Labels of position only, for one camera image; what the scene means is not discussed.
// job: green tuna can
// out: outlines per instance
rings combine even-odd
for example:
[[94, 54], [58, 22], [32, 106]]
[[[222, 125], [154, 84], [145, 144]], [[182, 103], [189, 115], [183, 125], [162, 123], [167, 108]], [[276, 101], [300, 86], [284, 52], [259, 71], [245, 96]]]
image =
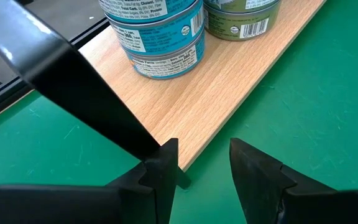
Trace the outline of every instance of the green tuna can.
[[263, 10], [278, 0], [204, 0], [210, 7], [234, 13], [247, 13]]
[[204, 5], [206, 30], [224, 40], [249, 40], [269, 31], [277, 18], [281, 1], [249, 13], [229, 13]]

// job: can label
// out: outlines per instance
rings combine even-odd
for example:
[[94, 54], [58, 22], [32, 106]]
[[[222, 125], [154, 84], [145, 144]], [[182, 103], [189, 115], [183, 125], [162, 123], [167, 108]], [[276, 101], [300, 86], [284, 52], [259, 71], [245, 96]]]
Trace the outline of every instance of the can label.
[[163, 55], [192, 43], [204, 26], [203, 2], [188, 14], [155, 27], [131, 29], [112, 24], [121, 45], [130, 53]]
[[263, 34], [264, 32], [266, 32], [268, 23], [269, 23], [269, 19], [266, 18], [262, 21], [255, 22], [253, 24], [241, 25], [240, 39], [251, 38]]
[[280, 2], [268, 10], [244, 14], [243, 16], [224, 14], [208, 6], [206, 30], [225, 40], [247, 40], [266, 33], [277, 18]]
[[257, 7], [262, 7], [267, 4], [274, 2], [275, 0], [247, 0], [246, 9], [253, 9]]
[[99, 0], [102, 9], [121, 22], [155, 22], [170, 17], [191, 5], [192, 0]]
[[135, 70], [142, 75], [157, 79], [174, 78], [191, 70], [202, 59], [204, 55], [204, 33], [200, 35], [202, 37], [193, 46], [172, 57], [166, 55], [161, 60], [136, 58], [129, 54], [128, 57]]
[[209, 6], [224, 12], [247, 13], [263, 10], [277, 0], [204, 0]]

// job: barcode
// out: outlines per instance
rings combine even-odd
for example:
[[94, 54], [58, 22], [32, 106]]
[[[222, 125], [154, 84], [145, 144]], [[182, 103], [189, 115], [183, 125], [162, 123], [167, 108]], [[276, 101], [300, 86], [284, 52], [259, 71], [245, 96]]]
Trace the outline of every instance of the barcode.
[[269, 19], [256, 22], [254, 24], [241, 25], [240, 38], [250, 38], [266, 32]]
[[202, 28], [204, 22], [204, 10], [203, 7], [198, 11], [197, 15], [191, 18], [191, 36], [194, 37], [198, 31]]

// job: can lid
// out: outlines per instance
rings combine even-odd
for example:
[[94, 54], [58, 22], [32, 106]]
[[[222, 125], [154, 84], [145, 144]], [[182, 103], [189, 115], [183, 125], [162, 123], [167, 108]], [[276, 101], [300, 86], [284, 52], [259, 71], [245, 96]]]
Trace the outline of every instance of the can lid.
[[162, 24], [167, 24], [183, 15], [185, 15], [186, 13], [188, 13], [188, 11], [194, 9], [197, 4], [202, 1], [202, 0], [195, 0], [194, 3], [187, 7], [185, 10], [183, 10], [182, 12], [179, 12], [173, 16], [170, 16], [166, 19], [163, 19], [161, 21], [157, 21], [157, 22], [149, 22], [149, 23], [143, 23], [143, 24], [128, 24], [125, 22], [118, 22], [112, 18], [110, 18], [106, 13], [104, 13], [104, 15], [109, 19], [110, 23], [119, 27], [133, 27], [133, 28], [149, 28], [149, 27], [157, 27], [160, 26]]
[[220, 15], [225, 15], [225, 16], [238, 16], [238, 17], [243, 17], [243, 16], [252, 16], [252, 15], [258, 15], [260, 13], [264, 13], [266, 11], [272, 10], [272, 8], [275, 8], [279, 3], [281, 2], [281, 0], [276, 0], [276, 2], [274, 4], [272, 4], [271, 6], [259, 10], [259, 11], [255, 11], [255, 12], [245, 12], [245, 13], [238, 13], [238, 12], [224, 12], [224, 11], [220, 11], [218, 9], [214, 9], [211, 6], [207, 5], [204, 3], [204, 7], [207, 9], [208, 12], [214, 12], [216, 14], [220, 14]]
[[192, 48], [192, 46], [196, 45], [204, 35], [205, 35], [205, 31], [203, 30], [198, 35], [198, 37], [192, 43], [190, 43], [189, 45], [184, 46], [181, 49], [178, 49], [178, 50], [176, 50], [174, 52], [170, 52], [170, 53], [159, 55], [159, 56], [153, 55], [153, 56], [150, 57], [150, 56], [145, 56], [145, 55], [138, 55], [138, 54], [134, 54], [132, 52], [127, 51], [125, 48], [122, 48], [122, 49], [124, 49], [125, 53], [129, 54], [130, 56], [132, 56], [134, 58], [138, 58], [138, 59], [142, 59], [142, 60], [164, 60], [164, 59], [168, 59], [168, 58], [172, 58], [172, 57], [175, 57], [177, 55], [180, 55], [183, 52], [187, 51], [188, 49]]

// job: wooden board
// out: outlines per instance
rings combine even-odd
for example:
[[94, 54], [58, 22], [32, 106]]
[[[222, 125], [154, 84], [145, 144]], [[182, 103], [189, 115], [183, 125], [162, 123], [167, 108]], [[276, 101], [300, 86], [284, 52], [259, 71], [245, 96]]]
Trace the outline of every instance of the wooden board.
[[110, 27], [80, 52], [160, 144], [179, 139], [179, 166], [187, 170], [323, 3], [283, 0], [273, 29], [246, 42], [207, 33], [204, 59], [172, 80], [138, 75]]

